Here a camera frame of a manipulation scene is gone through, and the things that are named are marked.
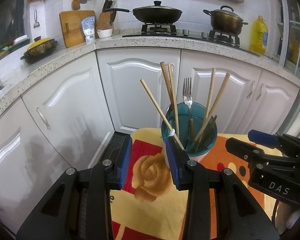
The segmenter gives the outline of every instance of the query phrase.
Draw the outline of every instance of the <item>wok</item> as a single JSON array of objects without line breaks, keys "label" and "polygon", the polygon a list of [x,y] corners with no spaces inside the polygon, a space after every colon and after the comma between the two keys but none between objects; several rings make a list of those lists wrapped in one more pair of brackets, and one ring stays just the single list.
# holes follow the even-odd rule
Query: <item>wok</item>
[{"label": "wok", "polygon": [[161,6],[161,1],[154,1],[154,5],[135,8],[132,11],[122,8],[109,8],[103,12],[132,12],[137,20],[150,24],[172,24],[178,21],[182,11],[168,6]]}]

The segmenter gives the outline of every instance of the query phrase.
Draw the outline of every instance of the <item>white cabinet door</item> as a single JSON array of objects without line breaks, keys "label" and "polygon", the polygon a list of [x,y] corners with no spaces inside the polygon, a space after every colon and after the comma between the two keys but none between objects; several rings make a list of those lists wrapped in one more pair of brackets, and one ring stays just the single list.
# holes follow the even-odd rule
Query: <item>white cabinet door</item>
[{"label": "white cabinet door", "polygon": [[183,101],[184,78],[192,77],[192,100],[203,106],[207,105],[212,68],[216,69],[216,76],[211,106],[216,99],[226,72],[231,74],[214,114],[218,115],[216,120],[218,133],[234,133],[250,103],[261,70],[226,57],[182,50],[178,103]]},{"label": "white cabinet door", "polygon": [[22,98],[40,130],[73,167],[83,170],[99,160],[114,128],[95,52],[55,71]]},{"label": "white cabinet door", "polygon": [[161,118],[144,90],[144,79],[166,112],[170,105],[160,62],[174,65],[178,85],[180,50],[122,48],[97,51],[98,63],[109,111],[117,132],[132,133],[144,127],[161,127]]},{"label": "white cabinet door", "polygon": [[0,221],[17,233],[69,167],[18,99],[0,119]]},{"label": "white cabinet door", "polygon": [[262,71],[249,107],[236,133],[252,129],[274,134],[288,115],[299,87],[265,70]]}]

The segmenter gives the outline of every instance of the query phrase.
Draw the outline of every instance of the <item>cutting board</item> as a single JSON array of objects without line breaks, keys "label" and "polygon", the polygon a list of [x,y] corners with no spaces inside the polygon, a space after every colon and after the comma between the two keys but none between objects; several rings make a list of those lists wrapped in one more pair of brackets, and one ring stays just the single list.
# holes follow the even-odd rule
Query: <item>cutting board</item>
[{"label": "cutting board", "polygon": [[86,41],[81,22],[89,16],[95,16],[94,11],[65,11],[59,14],[66,48]]}]

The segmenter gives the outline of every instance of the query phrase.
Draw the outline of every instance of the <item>metal fork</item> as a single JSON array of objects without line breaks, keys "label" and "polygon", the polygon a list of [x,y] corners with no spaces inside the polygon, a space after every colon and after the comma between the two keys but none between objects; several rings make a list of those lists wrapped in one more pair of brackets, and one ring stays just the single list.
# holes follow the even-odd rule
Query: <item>metal fork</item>
[{"label": "metal fork", "polygon": [[193,140],[193,127],[192,127],[192,96],[191,96],[191,90],[192,90],[192,80],[191,78],[185,78],[183,80],[183,89],[182,89],[182,97],[183,102],[189,107],[189,120],[190,120],[190,137],[191,140]]}]

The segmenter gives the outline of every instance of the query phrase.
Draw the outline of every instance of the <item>cooking oil bottle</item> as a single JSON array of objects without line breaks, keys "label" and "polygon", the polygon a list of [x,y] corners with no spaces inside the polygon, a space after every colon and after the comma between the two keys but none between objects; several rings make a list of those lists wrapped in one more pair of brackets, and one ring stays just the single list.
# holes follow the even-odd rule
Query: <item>cooking oil bottle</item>
[{"label": "cooking oil bottle", "polygon": [[252,24],[251,37],[250,37],[250,50],[263,55],[266,51],[268,39],[268,28],[265,20],[261,15]]}]

